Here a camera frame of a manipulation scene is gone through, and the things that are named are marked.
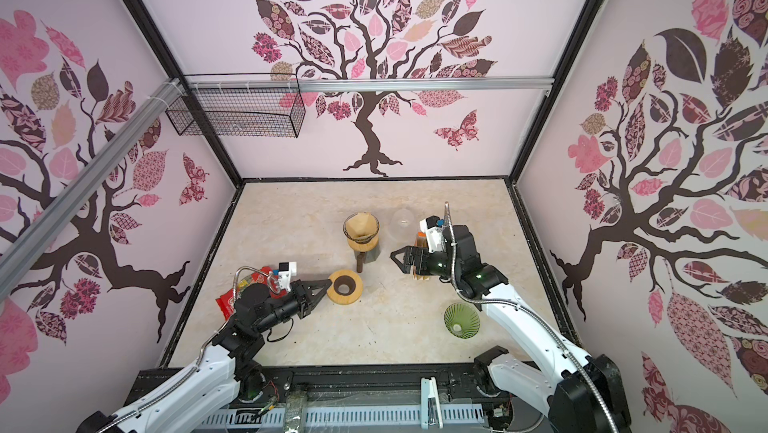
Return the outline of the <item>translucent plastic cup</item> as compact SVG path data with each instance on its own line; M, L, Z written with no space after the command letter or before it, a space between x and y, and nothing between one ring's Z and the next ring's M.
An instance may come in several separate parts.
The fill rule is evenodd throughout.
M398 243L411 244L419 231L415 214L408 208L396 210L389 223L390 236Z

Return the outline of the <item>wooden ring dripper holder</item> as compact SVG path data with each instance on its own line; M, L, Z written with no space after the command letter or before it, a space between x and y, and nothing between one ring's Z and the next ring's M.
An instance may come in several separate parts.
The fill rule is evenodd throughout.
M369 252L378 247L379 236L366 236L360 238L347 238L349 247L356 252Z

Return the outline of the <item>green ribbed glass dripper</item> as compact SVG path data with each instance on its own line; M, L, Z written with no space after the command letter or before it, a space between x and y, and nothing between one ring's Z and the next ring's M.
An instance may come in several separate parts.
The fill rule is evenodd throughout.
M447 331L454 337L470 339L476 336L481 327L478 311L466 303L453 303L443 314Z

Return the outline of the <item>orange coffee filter pack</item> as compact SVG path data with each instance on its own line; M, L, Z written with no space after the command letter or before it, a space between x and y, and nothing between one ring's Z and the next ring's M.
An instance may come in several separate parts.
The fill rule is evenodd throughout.
M429 258L430 252L428 240L424 232L417 233L415 247L417 248L417 252L415 254L413 265L413 275L418 280L426 280L429 277L426 261Z

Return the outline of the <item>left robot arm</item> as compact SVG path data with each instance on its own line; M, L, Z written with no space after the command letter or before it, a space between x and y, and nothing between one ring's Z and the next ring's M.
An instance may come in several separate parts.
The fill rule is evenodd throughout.
M330 279L290 283L274 298L266 284L253 283L237 295L234 313L201 346L197 358L151 392L113 414L97 411L79 432L191 432L242 390L260 392L265 383L255 356L274 327L303 319L329 288Z

